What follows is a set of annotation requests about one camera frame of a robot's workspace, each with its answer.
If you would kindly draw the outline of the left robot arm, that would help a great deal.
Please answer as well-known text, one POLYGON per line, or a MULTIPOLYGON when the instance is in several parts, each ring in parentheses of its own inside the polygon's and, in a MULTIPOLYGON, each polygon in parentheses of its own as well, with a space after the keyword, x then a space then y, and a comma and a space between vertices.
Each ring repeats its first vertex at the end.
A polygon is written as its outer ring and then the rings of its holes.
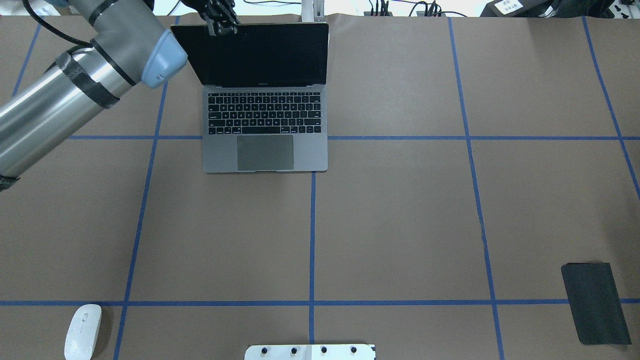
POLYGON ((1 189, 137 84, 155 89, 187 63, 187 54, 145 0, 71 0, 96 31, 90 41, 67 34, 75 47, 2 105, 1 189))

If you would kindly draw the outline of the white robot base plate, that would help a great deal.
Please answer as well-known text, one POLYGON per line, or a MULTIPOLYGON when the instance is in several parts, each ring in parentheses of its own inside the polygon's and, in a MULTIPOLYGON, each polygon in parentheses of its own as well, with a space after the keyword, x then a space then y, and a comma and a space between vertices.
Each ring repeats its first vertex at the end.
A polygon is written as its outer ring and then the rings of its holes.
POLYGON ((245 360, 375 360, 374 345, 345 344, 261 344, 248 347, 245 360))

